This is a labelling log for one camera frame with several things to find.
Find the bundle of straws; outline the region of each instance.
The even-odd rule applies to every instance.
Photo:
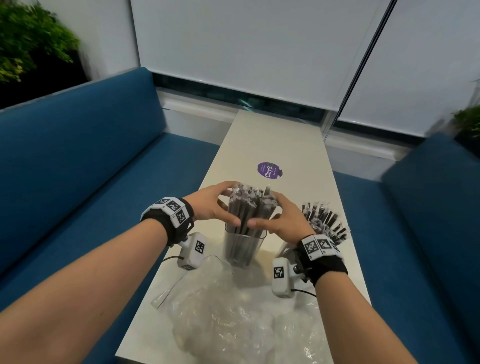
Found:
[[[335,245],[339,245],[347,238],[347,228],[338,220],[338,214],[320,202],[302,204],[302,212],[317,234],[327,235]]]
[[[227,261],[246,267],[250,264],[261,244],[260,238],[264,231],[248,228],[247,222],[251,218],[270,219],[276,206],[277,201],[270,193],[269,186],[261,190],[240,184],[232,189],[228,212],[237,216],[241,224],[239,227],[225,225],[226,231],[230,233],[225,238],[224,252]]]

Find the purple sticker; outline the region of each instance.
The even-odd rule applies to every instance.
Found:
[[[276,179],[282,177],[283,172],[279,166],[270,162],[262,162],[258,165],[258,173],[266,178]]]

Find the blue sofa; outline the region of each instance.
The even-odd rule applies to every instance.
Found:
[[[372,306],[420,364],[480,362],[480,160],[437,134],[382,182],[334,173]]]
[[[0,111],[0,311],[152,201],[199,188],[218,146],[165,126],[145,68]],[[115,362],[164,254],[84,363]]]
[[[0,111],[0,310],[198,189],[218,146],[164,128],[143,68]],[[478,159],[435,135],[381,183],[335,179],[374,308],[420,364],[478,362]],[[84,363],[115,362],[164,254]]]

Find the clear plastic cup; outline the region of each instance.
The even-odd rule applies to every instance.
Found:
[[[223,238],[224,259],[232,264],[233,267],[247,269],[253,258],[257,255],[265,236],[267,236],[266,230],[263,230],[260,237],[256,238],[228,232],[227,226],[225,225],[225,235]]]

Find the table surface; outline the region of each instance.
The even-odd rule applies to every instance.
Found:
[[[258,164],[278,165],[283,175],[267,178],[257,170]],[[282,192],[297,205],[303,202],[327,202],[347,224],[320,128],[295,121],[274,118],[240,110],[215,156],[201,188],[221,181],[240,181]],[[205,255],[221,254],[224,223],[218,220],[198,221],[193,231],[208,238]],[[268,234],[251,269],[234,271],[237,286],[251,293],[263,309],[273,315],[294,309],[295,300],[281,299],[271,293],[272,260],[282,245],[276,235]],[[348,275],[359,291],[370,301],[360,264],[351,238],[339,246]],[[170,248],[166,257],[178,255],[180,247]],[[172,335],[172,323],[165,310],[156,310],[151,302],[171,288],[185,271],[177,268],[176,259],[160,265],[145,294],[116,355],[144,364],[195,363],[181,352]],[[310,283],[296,283],[296,288],[312,289]]]

